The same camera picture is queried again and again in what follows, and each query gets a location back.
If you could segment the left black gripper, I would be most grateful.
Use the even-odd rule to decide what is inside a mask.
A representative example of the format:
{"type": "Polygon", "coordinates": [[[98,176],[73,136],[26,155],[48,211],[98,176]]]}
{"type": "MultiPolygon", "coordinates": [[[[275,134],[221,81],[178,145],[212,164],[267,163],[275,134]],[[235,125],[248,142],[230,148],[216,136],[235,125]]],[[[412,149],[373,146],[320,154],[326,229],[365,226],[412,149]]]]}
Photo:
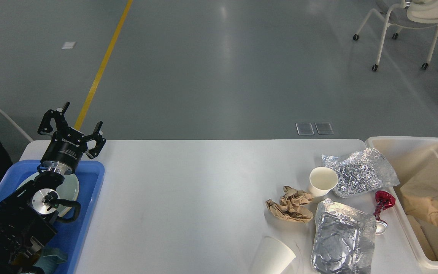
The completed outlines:
{"type": "Polygon", "coordinates": [[[64,114],[70,104],[67,101],[62,108],[48,110],[43,115],[38,127],[39,135],[51,136],[54,132],[51,121],[54,120],[56,131],[53,133],[51,142],[40,163],[47,170],[56,168],[62,175],[74,174],[83,154],[89,159],[94,159],[99,156],[106,144],[106,139],[101,132],[103,121],[96,124],[90,135],[84,135],[82,132],[68,127],[64,114]],[[95,146],[88,148],[87,143],[91,141],[95,142],[95,146]]]}

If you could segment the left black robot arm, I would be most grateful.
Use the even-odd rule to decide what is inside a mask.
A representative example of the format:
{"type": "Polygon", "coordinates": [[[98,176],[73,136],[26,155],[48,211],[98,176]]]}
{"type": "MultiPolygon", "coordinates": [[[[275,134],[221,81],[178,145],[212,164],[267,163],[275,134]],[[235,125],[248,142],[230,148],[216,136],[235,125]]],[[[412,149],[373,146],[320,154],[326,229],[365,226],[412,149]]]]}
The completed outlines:
{"type": "Polygon", "coordinates": [[[106,139],[99,121],[90,135],[68,125],[62,108],[48,110],[38,127],[52,137],[38,165],[38,175],[0,201],[0,274],[43,274],[29,261],[57,235],[55,223],[79,219],[82,205],[57,192],[65,175],[74,174],[84,155],[99,156],[106,139]]]}

